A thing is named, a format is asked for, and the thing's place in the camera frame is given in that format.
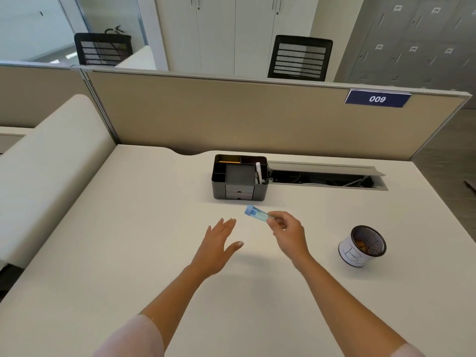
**pink sleeve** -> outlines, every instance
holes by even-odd
[[[401,346],[397,349],[390,357],[425,357],[423,353],[418,351],[412,345],[408,343],[406,345]]]
[[[93,357],[163,357],[164,344],[155,324],[138,315],[116,330]]]

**number sign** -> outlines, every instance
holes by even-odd
[[[346,104],[372,105],[376,107],[403,107],[411,94],[372,90],[350,90]]]

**black desk organizer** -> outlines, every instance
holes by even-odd
[[[261,164],[263,184],[256,182],[256,162]],[[211,185],[215,199],[265,200],[268,190],[268,161],[264,156],[215,155]]]

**office chair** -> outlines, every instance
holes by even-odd
[[[324,81],[331,50],[332,40],[277,35],[268,77]]]
[[[130,35],[78,33],[74,43],[80,65],[116,66],[132,55]]]

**blue cap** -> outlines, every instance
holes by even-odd
[[[253,210],[254,206],[246,206],[246,209],[245,209],[245,214],[247,216],[250,216],[251,215],[251,211]]]

